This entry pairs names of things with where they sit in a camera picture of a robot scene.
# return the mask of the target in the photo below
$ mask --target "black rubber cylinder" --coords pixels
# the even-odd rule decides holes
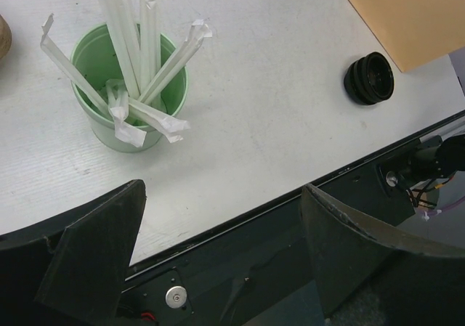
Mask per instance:
[[[394,92],[394,76],[386,57],[372,52],[352,63],[344,77],[344,88],[359,105],[389,99]]]

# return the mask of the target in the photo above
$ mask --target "cardboard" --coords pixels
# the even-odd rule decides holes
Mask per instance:
[[[349,0],[402,72],[465,46],[465,0]]]

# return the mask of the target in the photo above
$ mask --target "green cup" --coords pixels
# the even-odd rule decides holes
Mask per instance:
[[[164,64],[176,49],[172,41],[161,35],[161,63]],[[122,79],[123,74],[118,64],[118,58],[108,33],[107,25],[101,24],[86,33],[75,45],[70,57],[71,63],[87,81],[99,91],[108,79]],[[152,147],[162,134],[152,126],[138,126],[147,132],[144,145],[140,148],[120,141],[115,137],[115,124],[98,113],[98,109],[89,101],[87,96],[74,83],[73,90],[79,104],[89,118],[95,136],[106,146],[119,152],[141,152]],[[176,116],[187,95],[187,70],[183,68],[173,78],[170,84],[161,92],[161,99],[165,103],[168,114]]]

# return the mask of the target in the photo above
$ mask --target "brown round object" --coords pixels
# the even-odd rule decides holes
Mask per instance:
[[[7,54],[12,45],[12,32],[7,21],[0,15],[0,59]]]

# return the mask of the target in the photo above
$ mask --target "white table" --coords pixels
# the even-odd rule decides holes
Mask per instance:
[[[465,109],[449,57],[402,74],[393,97],[352,103],[351,62],[385,53],[347,0],[159,0],[178,43],[207,19],[189,64],[185,140],[135,155],[94,137],[69,80],[39,49],[41,24],[66,54],[102,22],[97,0],[0,0],[13,47],[0,63],[0,234],[130,179],[147,185],[132,263]]]

